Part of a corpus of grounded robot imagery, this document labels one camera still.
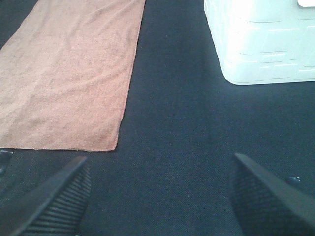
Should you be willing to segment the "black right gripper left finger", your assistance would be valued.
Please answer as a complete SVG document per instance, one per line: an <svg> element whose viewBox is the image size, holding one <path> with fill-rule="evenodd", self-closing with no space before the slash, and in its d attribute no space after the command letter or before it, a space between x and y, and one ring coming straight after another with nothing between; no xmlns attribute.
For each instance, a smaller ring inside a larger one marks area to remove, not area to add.
<svg viewBox="0 0 315 236"><path fill-rule="evenodd" d="M2 236L75 236L91 195L87 157L78 156L41 186L0 210Z"/></svg>

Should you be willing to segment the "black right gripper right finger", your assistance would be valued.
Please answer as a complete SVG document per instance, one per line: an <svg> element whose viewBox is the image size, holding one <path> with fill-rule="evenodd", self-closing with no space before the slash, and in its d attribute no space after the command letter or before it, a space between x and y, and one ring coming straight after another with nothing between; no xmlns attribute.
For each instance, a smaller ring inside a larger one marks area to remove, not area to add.
<svg viewBox="0 0 315 236"><path fill-rule="evenodd" d="M313 236L315 200L244 154L233 155L229 198L245 236Z"/></svg>

